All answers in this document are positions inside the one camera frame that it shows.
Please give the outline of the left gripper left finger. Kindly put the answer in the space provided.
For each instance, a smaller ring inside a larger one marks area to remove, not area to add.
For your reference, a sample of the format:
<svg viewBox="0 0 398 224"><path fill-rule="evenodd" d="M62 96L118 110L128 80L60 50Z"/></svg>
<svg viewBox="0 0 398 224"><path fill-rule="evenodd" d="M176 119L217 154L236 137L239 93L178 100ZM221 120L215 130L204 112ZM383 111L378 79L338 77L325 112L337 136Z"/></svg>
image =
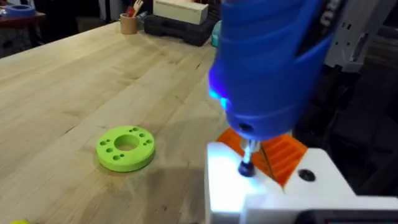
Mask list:
<svg viewBox="0 0 398 224"><path fill-rule="evenodd" d="M246 197L252 194L283 192L284 177L279 174L266 144L251 154L254 175L238 171L244 155L245 140L228 128L206 148L205 223L238 223Z"/></svg>

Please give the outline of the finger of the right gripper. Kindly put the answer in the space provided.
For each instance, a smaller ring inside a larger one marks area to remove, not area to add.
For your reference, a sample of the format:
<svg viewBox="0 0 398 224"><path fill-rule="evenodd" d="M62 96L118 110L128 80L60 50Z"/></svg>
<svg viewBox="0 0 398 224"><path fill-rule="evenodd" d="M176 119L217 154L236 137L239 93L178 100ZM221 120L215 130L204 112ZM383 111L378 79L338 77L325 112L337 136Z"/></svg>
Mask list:
<svg viewBox="0 0 398 224"><path fill-rule="evenodd" d="M369 45L396 0L349 0L336 29L324 64L342 72L358 72Z"/></svg>

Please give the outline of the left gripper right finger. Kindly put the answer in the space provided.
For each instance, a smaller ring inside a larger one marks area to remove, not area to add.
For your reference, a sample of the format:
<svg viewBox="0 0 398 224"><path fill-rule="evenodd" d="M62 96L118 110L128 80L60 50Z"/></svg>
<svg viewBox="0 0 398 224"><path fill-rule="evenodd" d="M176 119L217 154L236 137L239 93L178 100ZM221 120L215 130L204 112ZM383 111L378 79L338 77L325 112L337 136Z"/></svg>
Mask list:
<svg viewBox="0 0 398 224"><path fill-rule="evenodd" d="M267 173L287 195L354 195L329 155L288 134L262 142Z"/></svg>

